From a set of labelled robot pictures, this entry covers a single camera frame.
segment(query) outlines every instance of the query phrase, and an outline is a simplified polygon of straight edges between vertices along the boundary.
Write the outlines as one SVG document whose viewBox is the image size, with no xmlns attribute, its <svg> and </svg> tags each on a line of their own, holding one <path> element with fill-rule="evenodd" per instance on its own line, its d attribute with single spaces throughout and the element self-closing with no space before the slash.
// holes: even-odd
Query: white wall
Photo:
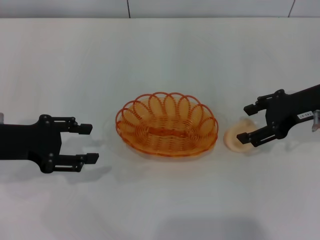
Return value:
<svg viewBox="0 0 320 240">
<path fill-rule="evenodd" d="M 296 0 L 290 17 L 320 17 L 320 0 Z"/>
<path fill-rule="evenodd" d="M 132 18 L 288 17 L 294 0 L 128 0 Z M 128 18 L 127 0 L 0 0 L 0 18 Z M 290 17 L 320 17 L 296 0 Z"/>
<path fill-rule="evenodd" d="M 0 18 L 128 18 L 127 0 L 0 0 Z"/>
<path fill-rule="evenodd" d="M 129 0 L 129 6 L 132 18 L 288 17 L 293 2 L 294 0 Z"/>
</svg>

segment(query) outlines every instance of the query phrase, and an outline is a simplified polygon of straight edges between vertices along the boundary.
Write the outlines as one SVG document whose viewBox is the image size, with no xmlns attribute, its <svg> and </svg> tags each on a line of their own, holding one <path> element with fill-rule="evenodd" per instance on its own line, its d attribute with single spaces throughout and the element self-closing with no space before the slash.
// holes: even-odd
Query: white table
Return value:
<svg viewBox="0 0 320 240">
<path fill-rule="evenodd" d="M 62 153 L 99 152 L 81 173 L 0 162 L 0 239 L 318 240 L 320 135 L 311 122 L 252 155 L 224 131 L 278 89 L 320 83 L 320 19 L 0 19 L 5 123 L 40 114 L 93 124 Z M 188 162 L 141 157 L 117 136 L 140 94 L 196 96 L 215 114 L 215 149 Z M 264 114 L 252 119 L 264 125 Z"/>
</svg>

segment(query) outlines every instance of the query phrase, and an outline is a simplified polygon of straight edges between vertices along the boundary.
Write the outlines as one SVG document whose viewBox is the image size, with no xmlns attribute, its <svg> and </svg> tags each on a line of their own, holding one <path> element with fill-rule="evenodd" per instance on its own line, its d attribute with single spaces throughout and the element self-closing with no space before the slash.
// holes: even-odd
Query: orange basket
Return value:
<svg viewBox="0 0 320 240">
<path fill-rule="evenodd" d="M 199 155 L 214 147 L 218 122 L 194 96 L 143 94 L 117 113 L 115 128 L 134 149 L 164 157 Z"/>
</svg>

